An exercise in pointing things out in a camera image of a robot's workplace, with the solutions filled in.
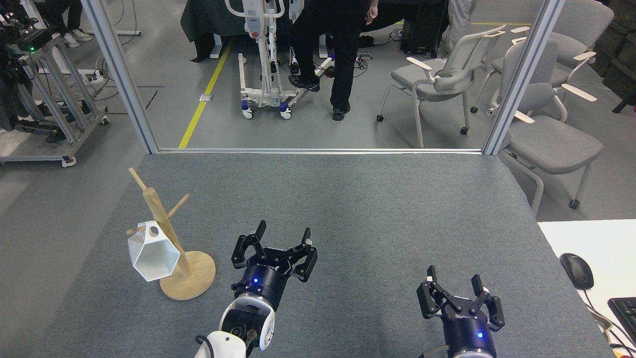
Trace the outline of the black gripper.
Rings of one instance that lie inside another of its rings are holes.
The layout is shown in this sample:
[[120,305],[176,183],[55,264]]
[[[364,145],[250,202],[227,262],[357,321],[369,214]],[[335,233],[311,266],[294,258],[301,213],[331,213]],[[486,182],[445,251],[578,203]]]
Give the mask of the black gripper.
[[[454,297],[438,283],[435,265],[427,268],[426,280],[416,290],[422,317],[444,317],[445,344],[448,358],[495,358],[497,356],[491,331],[506,324],[500,297],[491,295],[479,274],[471,284],[475,301]],[[488,317],[481,311],[486,305]]]
[[[300,244],[291,249],[288,257],[280,249],[264,249],[261,238],[266,230],[266,221],[261,220],[256,231],[240,235],[232,254],[235,269],[245,269],[242,279],[231,285],[234,297],[252,294],[261,297],[269,304],[279,304],[284,289],[291,276],[300,282],[307,282],[318,260],[316,247],[312,245],[311,229],[307,227]],[[248,247],[255,254],[245,258]]]

